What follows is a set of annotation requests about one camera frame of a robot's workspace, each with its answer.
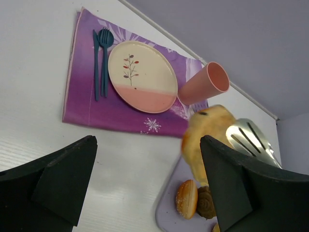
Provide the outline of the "metal serving tongs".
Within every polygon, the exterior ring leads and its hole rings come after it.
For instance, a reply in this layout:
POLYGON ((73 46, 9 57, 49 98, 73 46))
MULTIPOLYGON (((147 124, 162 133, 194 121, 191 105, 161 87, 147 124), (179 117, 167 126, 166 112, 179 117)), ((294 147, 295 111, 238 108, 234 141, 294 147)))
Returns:
POLYGON ((248 118, 239 118, 226 130, 226 137, 235 150, 257 160, 282 168, 274 156, 268 139, 248 118))

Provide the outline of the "dark blue plastic spoon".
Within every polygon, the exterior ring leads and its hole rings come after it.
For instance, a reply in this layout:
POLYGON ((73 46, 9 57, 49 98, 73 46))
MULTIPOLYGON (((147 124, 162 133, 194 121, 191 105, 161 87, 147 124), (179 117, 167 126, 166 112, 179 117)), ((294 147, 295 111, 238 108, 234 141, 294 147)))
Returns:
MULTIPOLYGON (((113 45, 113 43, 114 43, 114 36, 111 33, 111 31, 109 30, 107 50, 108 50, 108 48, 110 48, 113 45)), ((105 71, 105 73, 106 73, 106 90, 108 92, 108 53, 107 53, 107 56, 106 56, 106 60, 107 60, 107 66, 106 66, 106 71, 105 71)))

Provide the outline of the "orange sesame bun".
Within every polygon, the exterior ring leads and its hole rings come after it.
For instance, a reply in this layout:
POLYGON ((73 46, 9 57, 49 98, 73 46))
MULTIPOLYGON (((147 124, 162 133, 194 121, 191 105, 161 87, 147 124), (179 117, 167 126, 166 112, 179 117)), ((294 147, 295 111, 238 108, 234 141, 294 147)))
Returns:
POLYGON ((197 208, 198 192, 194 180, 188 179, 183 182, 176 193, 176 210, 185 219, 191 219, 197 208))

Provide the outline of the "pink plastic cup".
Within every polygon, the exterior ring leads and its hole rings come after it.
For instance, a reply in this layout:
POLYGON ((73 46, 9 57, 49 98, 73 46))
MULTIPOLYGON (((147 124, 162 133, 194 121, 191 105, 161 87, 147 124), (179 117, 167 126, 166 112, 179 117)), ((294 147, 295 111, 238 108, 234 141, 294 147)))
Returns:
POLYGON ((224 68, 217 62, 209 62, 181 87, 178 97, 183 104, 191 105, 225 93, 229 87, 224 68))

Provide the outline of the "brown chocolate pastry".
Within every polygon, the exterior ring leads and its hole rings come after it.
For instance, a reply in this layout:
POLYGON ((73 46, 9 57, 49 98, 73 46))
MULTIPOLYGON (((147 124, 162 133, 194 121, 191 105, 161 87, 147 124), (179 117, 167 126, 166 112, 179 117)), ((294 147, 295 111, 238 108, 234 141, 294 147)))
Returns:
POLYGON ((198 189, 197 213, 206 219, 212 219, 216 216, 209 186, 198 189))

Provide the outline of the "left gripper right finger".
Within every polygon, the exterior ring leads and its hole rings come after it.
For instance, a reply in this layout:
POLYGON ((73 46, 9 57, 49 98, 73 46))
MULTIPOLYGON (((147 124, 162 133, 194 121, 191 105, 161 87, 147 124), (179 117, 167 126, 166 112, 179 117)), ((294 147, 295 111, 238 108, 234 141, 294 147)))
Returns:
POLYGON ((200 149, 221 231, 308 231, 306 174, 268 165, 209 135, 200 149))

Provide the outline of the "lavender serving tray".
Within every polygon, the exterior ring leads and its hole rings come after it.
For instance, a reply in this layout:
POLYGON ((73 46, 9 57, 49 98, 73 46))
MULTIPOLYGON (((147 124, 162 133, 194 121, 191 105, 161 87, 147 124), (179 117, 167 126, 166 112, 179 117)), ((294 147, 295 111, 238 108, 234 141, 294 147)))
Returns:
POLYGON ((195 214, 190 220, 184 219, 176 210, 176 193, 182 182, 193 179, 189 165, 179 156, 167 178, 155 210, 158 228, 164 232, 211 232, 217 218, 205 219, 195 214))

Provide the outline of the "purple floral placemat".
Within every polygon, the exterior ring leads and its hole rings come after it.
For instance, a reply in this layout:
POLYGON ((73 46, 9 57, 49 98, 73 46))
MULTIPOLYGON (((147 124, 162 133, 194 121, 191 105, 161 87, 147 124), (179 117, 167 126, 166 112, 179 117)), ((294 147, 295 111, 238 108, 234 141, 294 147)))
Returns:
POLYGON ((114 45, 124 41, 139 41, 157 49, 172 65, 179 87, 203 67, 199 60, 182 56, 172 49, 160 46, 82 8, 76 18, 63 122, 112 131, 181 138, 193 111, 179 100, 176 100, 166 112, 143 113, 125 103, 111 84, 108 97, 95 100, 93 30, 102 28, 108 28, 112 32, 114 45))

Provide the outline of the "small round yellow bun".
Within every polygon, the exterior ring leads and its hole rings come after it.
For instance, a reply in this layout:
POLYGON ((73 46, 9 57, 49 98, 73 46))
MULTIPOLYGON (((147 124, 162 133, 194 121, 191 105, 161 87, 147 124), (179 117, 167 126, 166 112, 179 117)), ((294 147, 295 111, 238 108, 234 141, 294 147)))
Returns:
POLYGON ((212 229, 212 232, 220 232, 219 224, 216 223, 212 229))

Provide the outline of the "dark blue plastic fork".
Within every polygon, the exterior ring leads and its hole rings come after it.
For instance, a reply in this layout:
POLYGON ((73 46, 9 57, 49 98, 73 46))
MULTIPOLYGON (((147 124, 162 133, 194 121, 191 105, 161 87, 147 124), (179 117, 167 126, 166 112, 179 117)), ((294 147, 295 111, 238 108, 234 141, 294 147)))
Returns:
POLYGON ((106 66, 107 66, 107 47, 108 47, 108 35, 109 30, 103 28, 100 31, 99 43, 103 50, 103 58, 102 58, 102 67, 101 67, 101 96, 107 97, 107 90, 106 90, 106 66))

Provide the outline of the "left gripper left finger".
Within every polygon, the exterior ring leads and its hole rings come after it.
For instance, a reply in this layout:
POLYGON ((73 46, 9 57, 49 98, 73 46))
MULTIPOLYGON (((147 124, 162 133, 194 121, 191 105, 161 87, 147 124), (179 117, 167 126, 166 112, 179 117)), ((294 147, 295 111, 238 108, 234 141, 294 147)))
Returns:
POLYGON ((71 232, 97 153, 95 136, 0 173, 2 232, 71 232))

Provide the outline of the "dark blue plastic knife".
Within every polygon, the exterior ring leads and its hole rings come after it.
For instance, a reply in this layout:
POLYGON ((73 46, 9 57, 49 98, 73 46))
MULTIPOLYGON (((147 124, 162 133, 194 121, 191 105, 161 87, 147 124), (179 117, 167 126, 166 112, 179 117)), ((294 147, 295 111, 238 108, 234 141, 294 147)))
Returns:
POLYGON ((98 76, 98 49, 99 42, 98 36, 95 30, 93 30, 93 42, 94 42, 94 82, 95 82, 95 100, 99 100, 99 76, 98 76))

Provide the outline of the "cream and pink plate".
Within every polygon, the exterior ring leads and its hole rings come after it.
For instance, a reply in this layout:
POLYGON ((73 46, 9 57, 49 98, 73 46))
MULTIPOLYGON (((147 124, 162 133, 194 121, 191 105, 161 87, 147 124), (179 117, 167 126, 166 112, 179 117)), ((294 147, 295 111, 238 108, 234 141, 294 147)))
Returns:
POLYGON ((118 95, 139 111, 165 112, 178 96, 178 81, 171 64, 145 43, 126 41, 116 45, 109 55, 108 71, 118 95))

